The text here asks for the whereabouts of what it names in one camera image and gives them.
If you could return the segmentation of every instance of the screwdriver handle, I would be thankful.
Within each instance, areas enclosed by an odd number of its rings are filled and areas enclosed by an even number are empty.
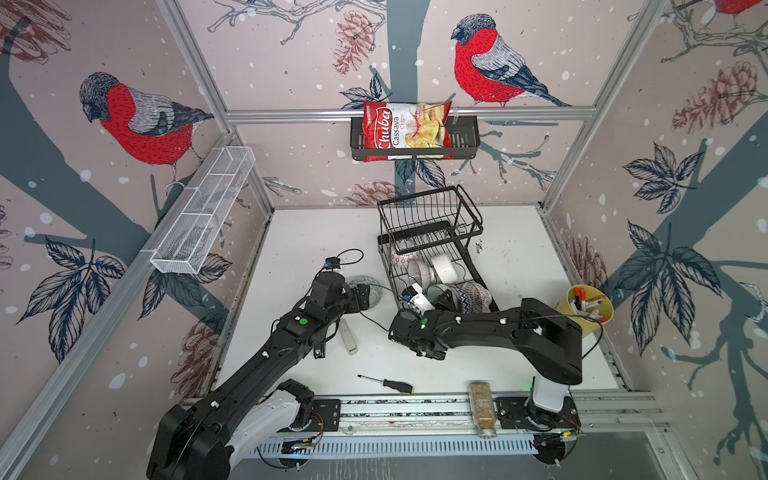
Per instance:
[[[408,395],[413,395],[413,385],[410,383],[405,382],[395,382],[394,380],[384,380],[382,383],[384,386],[389,387],[390,389],[397,390],[400,393],[406,393]]]

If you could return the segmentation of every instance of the screwdriver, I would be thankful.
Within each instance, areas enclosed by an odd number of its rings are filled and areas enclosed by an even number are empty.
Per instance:
[[[358,375],[358,377],[360,377],[361,379],[372,380],[373,382],[379,382],[382,385],[389,387],[390,389],[397,390],[400,393],[407,393],[408,395],[413,394],[413,385],[411,385],[410,383],[395,382],[394,380],[386,380],[386,379],[384,380],[372,379],[369,376],[363,376],[363,375]]]

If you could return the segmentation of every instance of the bird head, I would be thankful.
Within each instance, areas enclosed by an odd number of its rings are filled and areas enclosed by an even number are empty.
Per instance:
[[[485,29],[496,29],[496,22],[493,21],[490,15],[485,13],[467,15],[453,29],[451,39],[456,40],[462,47],[465,47],[472,37],[475,36],[475,33]]]
[[[112,120],[107,96],[109,91],[119,84],[115,77],[103,71],[98,71],[85,79],[80,86],[80,102],[83,104],[83,112],[88,121],[92,122],[97,118],[101,121]]]

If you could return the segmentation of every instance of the black wire dish rack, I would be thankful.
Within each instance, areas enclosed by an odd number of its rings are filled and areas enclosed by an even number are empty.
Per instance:
[[[462,186],[427,190],[379,202],[381,235],[379,254],[399,309],[413,309],[402,291],[414,283],[406,266],[392,261],[396,255],[420,252],[422,261],[446,254],[451,259],[458,281],[456,286],[474,281],[485,285],[469,256],[469,239],[482,233],[482,215]],[[498,312],[495,300],[490,310]]]

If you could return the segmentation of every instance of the bird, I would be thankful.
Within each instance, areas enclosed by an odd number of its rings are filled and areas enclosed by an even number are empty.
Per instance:
[[[174,185],[184,186],[176,180],[176,162],[187,150],[202,163],[192,148],[192,137],[212,114],[184,107],[164,95],[145,94],[103,71],[83,81],[80,102],[88,121],[98,119],[133,158],[150,165],[173,165],[174,179],[165,186],[166,194]]]
[[[692,5],[695,5],[703,1],[704,0],[691,0],[690,2],[683,3],[678,9],[683,10],[685,8],[688,8]],[[714,6],[714,14],[707,21],[707,23],[704,25],[702,29],[709,30],[710,23],[718,13],[724,13],[724,14],[733,16],[733,27],[728,32],[726,32],[726,36],[728,36],[733,31],[744,29],[746,26],[739,25],[737,23],[736,16],[739,15],[744,10],[747,10],[748,8],[752,8],[753,6],[757,5],[761,1],[762,0],[709,0],[709,3],[712,3]]]
[[[525,65],[525,59],[504,43],[490,15],[468,15],[456,25],[454,72],[459,86],[475,103],[498,102],[504,107],[512,98],[539,97],[559,107],[570,105],[549,94]]]

